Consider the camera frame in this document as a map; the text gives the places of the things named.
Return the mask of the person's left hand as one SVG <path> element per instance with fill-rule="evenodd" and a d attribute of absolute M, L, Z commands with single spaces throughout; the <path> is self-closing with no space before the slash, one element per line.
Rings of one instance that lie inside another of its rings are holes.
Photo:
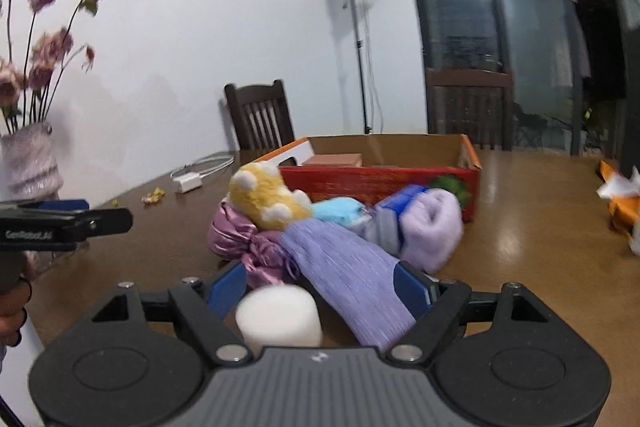
<path fill-rule="evenodd" d="M 32 299 L 30 268 L 23 253 L 1 256 L 1 346 L 15 347 L 22 341 L 27 321 L 26 305 Z"/>

